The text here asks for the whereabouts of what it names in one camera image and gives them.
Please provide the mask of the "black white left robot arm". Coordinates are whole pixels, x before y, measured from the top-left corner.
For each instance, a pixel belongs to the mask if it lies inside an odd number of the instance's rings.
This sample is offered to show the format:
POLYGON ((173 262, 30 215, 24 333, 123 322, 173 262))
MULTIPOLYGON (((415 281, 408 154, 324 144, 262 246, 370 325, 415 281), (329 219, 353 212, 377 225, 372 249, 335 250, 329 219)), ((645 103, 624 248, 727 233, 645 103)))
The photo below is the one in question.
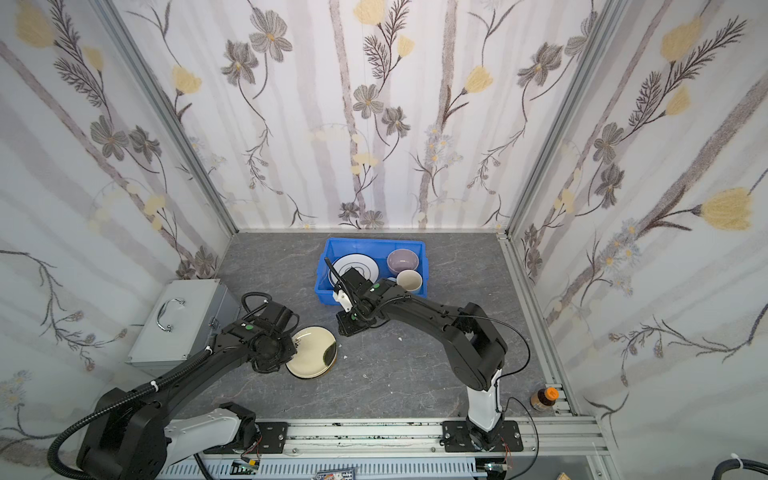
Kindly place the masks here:
POLYGON ((253 453, 263 430, 252 411, 225 403, 198 419, 178 413, 215 381, 245 363, 272 373, 296 353, 291 334, 226 327, 201 352, 129 392, 114 389, 85 428, 76 465, 95 479, 154 479, 168 465, 207 449, 253 453))

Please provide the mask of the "yellow floral plate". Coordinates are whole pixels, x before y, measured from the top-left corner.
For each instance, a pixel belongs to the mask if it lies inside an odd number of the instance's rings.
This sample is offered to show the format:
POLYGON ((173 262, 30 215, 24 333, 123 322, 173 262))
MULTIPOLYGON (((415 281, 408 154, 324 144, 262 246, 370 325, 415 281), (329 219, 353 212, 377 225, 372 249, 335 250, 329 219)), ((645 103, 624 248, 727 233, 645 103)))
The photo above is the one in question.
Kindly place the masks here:
POLYGON ((334 334, 327 328, 306 327, 297 332, 292 341, 296 353, 286 367, 293 376, 302 380, 314 379, 334 365, 338 344, 334 334))

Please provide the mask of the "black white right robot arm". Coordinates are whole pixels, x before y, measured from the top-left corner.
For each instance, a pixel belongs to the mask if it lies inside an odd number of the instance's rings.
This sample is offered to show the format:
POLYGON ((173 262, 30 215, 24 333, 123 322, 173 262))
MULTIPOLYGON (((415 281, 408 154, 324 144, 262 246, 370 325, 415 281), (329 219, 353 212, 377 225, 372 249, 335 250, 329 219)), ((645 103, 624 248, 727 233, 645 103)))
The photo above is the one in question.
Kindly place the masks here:
POLYGON ((428 301, 409 293, 379 295, 371 290, 362 297, 343 292, 333 295, 342 310, 337 313, 339 333, 352 336, 371 329, 377 320, 398 321, 437 340, 453 374, 467 388, 468 411, 463 433, 445 433, 445 442, 467 449, 493 451, 501 441, 504 414, 498 380, 508 348, 482 309, 473 303, 463 308, 428 301))

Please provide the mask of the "lilac ceramic bowl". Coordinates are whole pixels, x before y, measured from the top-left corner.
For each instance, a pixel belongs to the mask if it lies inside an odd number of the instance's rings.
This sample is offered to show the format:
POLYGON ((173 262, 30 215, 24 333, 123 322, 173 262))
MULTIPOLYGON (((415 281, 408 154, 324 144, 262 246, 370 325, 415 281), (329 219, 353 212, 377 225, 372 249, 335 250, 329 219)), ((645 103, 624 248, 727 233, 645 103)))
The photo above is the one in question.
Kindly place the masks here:
POLYGON ((393 275, 405 270, 416 270, 420 264, 419 256, 409 249, 396 249, 386 258, 387 268, 393 275))

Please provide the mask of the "blue plastic bin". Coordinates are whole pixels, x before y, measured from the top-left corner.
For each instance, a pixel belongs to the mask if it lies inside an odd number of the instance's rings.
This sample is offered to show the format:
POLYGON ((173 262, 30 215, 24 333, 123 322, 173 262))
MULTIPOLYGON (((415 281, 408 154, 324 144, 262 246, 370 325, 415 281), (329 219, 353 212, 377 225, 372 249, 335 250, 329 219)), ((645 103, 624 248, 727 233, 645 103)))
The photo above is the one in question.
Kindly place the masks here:
POLYGON ((428 293, 429 262, 426 256, 426 244, 413 240, 390 240, 370 238, 331 237, 326 240, 324 250, 316 269, 314 292, 318 300, 329 306, 338 306, 333 298, 335 277, 325 263, 328 258, 339 273, 350 267, 356 269, 366 279, 375 281, 396 276, 387 265, 387 257, 394 251, 405 249, 412 251, 418 258, 415 270, 422 277, 422 286, 415 294, 426 298, 428 293))

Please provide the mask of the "cream ceramic mug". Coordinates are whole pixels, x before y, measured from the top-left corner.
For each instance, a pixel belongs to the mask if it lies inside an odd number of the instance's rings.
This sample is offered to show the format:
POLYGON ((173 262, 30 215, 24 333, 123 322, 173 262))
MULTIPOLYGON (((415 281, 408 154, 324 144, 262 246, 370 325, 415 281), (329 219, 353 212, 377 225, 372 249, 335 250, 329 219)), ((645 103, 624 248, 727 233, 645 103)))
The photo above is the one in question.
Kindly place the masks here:
POLYGON ((415 293, 422 288, 424 280, 416 270, 403 270, 398 273, 396 283, 407 292, 415 293))

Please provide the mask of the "white plate black pattern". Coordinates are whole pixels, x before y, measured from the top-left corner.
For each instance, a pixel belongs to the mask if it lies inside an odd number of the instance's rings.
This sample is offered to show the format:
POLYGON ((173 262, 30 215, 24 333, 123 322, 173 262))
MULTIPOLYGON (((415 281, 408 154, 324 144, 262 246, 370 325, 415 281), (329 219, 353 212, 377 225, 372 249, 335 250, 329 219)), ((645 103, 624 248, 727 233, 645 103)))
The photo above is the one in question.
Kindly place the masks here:
POLYGON ((332 286, 335 286, 339 277, 349 270, 356 270, 360 275, 369 281, 375 281, 379 278, 379 268, 375 260, 364 254, 348 254, 337 259, 332 264, 333 269, 329 271, 328 278, 332 286))

